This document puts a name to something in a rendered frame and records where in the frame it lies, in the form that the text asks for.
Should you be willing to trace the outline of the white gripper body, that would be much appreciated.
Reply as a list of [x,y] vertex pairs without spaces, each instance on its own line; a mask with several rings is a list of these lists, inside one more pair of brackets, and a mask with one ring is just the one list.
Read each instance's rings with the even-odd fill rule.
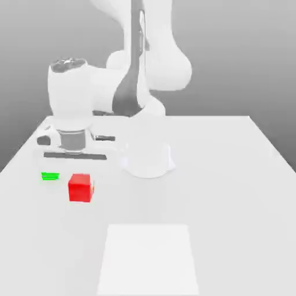
[[105,154],[45,151],[38,155],[40,172],[96,172],[111,167],[112,159]]

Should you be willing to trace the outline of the small red cube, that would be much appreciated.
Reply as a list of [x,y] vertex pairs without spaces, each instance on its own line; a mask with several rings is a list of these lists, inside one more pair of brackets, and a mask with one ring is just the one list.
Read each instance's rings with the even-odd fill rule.
[[68,182],[71,202],[91,202],[94,194],[94,180],[90,174],[74,173]]

